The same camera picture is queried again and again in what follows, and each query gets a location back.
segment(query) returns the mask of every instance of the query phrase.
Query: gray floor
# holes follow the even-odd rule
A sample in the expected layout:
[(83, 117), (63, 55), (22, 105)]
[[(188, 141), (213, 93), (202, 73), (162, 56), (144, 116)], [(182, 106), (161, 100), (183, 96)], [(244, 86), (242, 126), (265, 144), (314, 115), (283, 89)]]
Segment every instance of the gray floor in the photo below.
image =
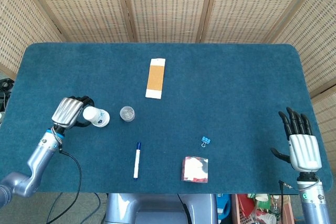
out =
[[(327, 193), (329, 213), (332, 223), (336, 223), (336, 178), (330, 192)], [(59, 193), (36, 193), (31, 198), (15, 197), (10, 205), (0, 209), (1, 224), (39, 224), (46, 223), (49, 210)], [(98, 194), (101, 199), (99, 210), (85, 224), (99, 224), (106, 210), (106, 194)], [(63, 194), (57, 201), (51, 217), (61, 213), (74, 199), (75, 194)], [(299, 196), (291, 196), (292, 209), (295, 217), (302, 216), (301, 202)], [(81, 193), (74, 206), (59, 220), (58, 224), (79, 224), (85, 217), (98, 206), (98, 199), (94, 194)]]

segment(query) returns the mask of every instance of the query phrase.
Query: white marker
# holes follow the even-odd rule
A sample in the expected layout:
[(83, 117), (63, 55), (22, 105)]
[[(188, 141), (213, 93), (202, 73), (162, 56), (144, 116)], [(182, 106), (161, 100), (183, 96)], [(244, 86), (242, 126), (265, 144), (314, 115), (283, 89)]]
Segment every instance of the white marker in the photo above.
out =
[(134, 175), (133, 175), (134, 180), (138, 179), (140, 149), (141, 149), (141, 142), (137, 142), (137, 149), (136, 149), (136, 154), (135, 154), (135, 164), (134, 164)]

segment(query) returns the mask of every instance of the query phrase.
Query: cardboard strip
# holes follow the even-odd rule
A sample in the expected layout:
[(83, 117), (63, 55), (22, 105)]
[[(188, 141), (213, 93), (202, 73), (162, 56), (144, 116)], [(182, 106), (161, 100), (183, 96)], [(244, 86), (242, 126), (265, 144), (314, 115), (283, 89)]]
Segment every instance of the cardboard strip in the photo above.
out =
[(161, 99), (165, 59), (152, 59), (146, 89), (147, 98)]

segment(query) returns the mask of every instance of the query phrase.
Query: plastic bottle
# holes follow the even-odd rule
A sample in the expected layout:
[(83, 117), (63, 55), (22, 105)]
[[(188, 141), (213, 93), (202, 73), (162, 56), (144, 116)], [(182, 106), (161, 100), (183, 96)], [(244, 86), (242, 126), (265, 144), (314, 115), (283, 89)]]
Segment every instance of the plastic bottle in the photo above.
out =
[(279, 195), (273, 195), (272, 196), (272, 202), (271, 202), (271, 209), (270, 209), (270, 211), (277, 218), (277, 224), (280, 223), (280, 219), (281, 219), (281, 216), (280, 216), (280, 214), (281, 214), (280, 207), (281, 207), (281, 200), (279, 198)]

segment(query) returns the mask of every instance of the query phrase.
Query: robotic hand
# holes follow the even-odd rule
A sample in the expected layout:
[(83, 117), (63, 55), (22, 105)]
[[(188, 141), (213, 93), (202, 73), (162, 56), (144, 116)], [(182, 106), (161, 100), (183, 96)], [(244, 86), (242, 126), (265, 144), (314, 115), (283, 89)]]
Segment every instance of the robotic hand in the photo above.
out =
[[(300, 116), (291, 108), (287, 108), (287, 112), (290, 121), (283, 112), (280, 111), (279, 115), (285, 126), (290, 156), (279, 153), (275, 148), (271, 148), (271, 151), (277, 158), (291, 164), (300, 172), (297, 183), (306, 223), (330, 224), (322, 182), (315, 175), (322, 167), (317, 139), (313, 136), (310, 122), (304, 114)], [(281, 190), (283, 186), (293, 189), (282, 181), (279, 183)]]
[(73, 126), (86, 127), (90, 125), (88, 121), (85, 123), (77, 121), (77, 117), (86, 105), (94, 106), (95, 103), (87, 96), (63, 98), (51, 118), (54, 125), (50, 129), (47, 129), (27, 162), (32, 175), (28, 176), (12, 172), (1, 180), (0, 208), (10, 203), (13, 194), (30, 197), (36, 192), (40, 185), (42, 174), (53, 154), (57, 148), (60, 151), (62, 150), (64, 131)]

